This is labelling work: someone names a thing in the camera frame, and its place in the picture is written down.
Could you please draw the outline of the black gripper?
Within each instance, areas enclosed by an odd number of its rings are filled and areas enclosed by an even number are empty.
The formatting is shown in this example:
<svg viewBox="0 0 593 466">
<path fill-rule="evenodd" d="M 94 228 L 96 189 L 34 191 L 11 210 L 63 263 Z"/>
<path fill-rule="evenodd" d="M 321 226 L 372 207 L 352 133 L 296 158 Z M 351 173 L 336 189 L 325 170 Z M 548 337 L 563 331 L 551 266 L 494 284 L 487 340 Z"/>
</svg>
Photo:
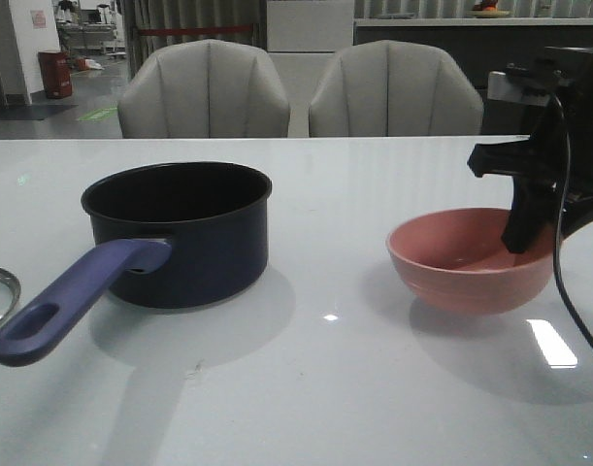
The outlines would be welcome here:
<svg viewBox="0 0 593 466">
<path fill-rule="evenodd" d="M 468 166 L 475 176 L 512 176 L 513 194 L 502 241 L 509 252 L 529 249 L 554 219 L 554 182 L 569 178 L 560 232 L 567 239 L 593 222 L 593 49 L 549 48 L 539 58 L 570 62 L 578 75 L 568 101 L 546 107 L 523 141 L 478 144 Z"/>
</svg>

